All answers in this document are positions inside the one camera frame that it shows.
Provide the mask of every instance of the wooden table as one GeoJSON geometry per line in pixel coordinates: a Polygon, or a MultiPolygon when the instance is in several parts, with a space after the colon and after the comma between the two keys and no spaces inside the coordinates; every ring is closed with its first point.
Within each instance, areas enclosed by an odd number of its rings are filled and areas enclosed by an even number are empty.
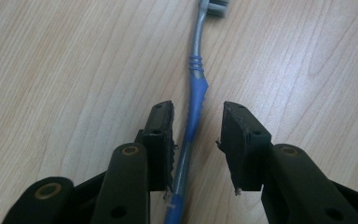
{"type": "MultiPolygon", "coordinates": [[[[195,0],[0,1],[0,222],[36,180],[77,185],[107,168],[151,106],[172,100],[181,142],[195,0]]],[[[259,193],[234,196],[223,103],[246,105],[273,143],[302,147],[358,189],[358,0],[233,0],[208,19],[210,83],[184,223],[267,223],[259,193]]],[[[165,202],[152,194],[152,223],[165,202]]]]}

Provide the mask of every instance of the toothbrush bristles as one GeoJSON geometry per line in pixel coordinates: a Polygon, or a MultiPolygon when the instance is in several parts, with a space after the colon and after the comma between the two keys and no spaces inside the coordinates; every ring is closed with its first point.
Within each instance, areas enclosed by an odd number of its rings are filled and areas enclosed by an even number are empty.
{"type": "Polygon", "coordinates": [[[208,4],[208,14],[217,17],[225,17],[228,2],[228,0],[210,0],[208,4]]]}

